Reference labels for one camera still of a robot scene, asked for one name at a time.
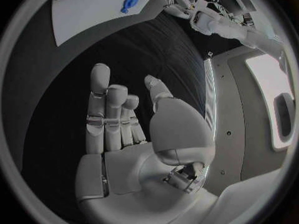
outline blue object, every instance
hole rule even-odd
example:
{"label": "blue object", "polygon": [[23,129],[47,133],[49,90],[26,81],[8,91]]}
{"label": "blue object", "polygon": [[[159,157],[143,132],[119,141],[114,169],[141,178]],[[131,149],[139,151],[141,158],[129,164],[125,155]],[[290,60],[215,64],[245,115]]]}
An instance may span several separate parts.
{"label": "blue object", "polygon": [[122,13],[128,13],[128,9],[135,6],[138,3],[139,0],[125,0],[124,6],[121,9]]}

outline blue knob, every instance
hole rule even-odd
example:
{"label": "blue knob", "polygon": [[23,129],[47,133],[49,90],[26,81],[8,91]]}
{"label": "blue knob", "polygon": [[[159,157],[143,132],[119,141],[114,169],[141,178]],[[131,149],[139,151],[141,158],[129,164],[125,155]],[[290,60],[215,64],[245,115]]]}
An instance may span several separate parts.
{"label": "blue knob", "polygon": [[138,3],[139,0],[125,0],[124,6],[121,9],[122,13],[128,13],[128,9],[135,6]]}

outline white panel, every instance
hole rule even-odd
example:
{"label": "white panel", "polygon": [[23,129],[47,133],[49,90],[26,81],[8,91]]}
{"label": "white panel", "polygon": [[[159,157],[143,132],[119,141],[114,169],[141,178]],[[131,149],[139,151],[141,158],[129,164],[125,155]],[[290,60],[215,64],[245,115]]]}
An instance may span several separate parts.
{"label": "white panel", "polygon": [[253,76],[257,80],[267,104],[272,131],[272,146],[279,151],[287,148],[290,140],[282,141],[279,136],[278,123],[274,109],[274,98],[281,93],[289,93],[293,98],[288,77],[280,69],[279,63],[270,55],[262,55],[246,60]]}
{"label": "white panel", "polygon": [[122,13],[125,0],[53,0],[52,21],[56,44],[59,46],[78,33],[118,17],[139,14],[149,0],[139,0]]}

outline white surface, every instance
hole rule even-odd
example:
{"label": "white surface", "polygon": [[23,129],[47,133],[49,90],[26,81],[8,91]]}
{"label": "white surface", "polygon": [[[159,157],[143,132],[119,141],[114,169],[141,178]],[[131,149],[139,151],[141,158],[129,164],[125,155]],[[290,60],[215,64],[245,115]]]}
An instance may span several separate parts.
{"label": "white surface", "polygon": [[124,0],[53,0],[52,22],[57,46],[78,33],[118,17],[139,14],[149,0],[122,13]]}
{"label": "white surface", "polygon": [[287,75],[279,68],[279,63],[270,55],[262,55],[246,60],[246,63],[257,80],[267,104],[272,131],[272,146],[275,151],[286,149],[291,142],[282,141],[274,110],[274,98],[281,93],[289,93],[293,98]]}

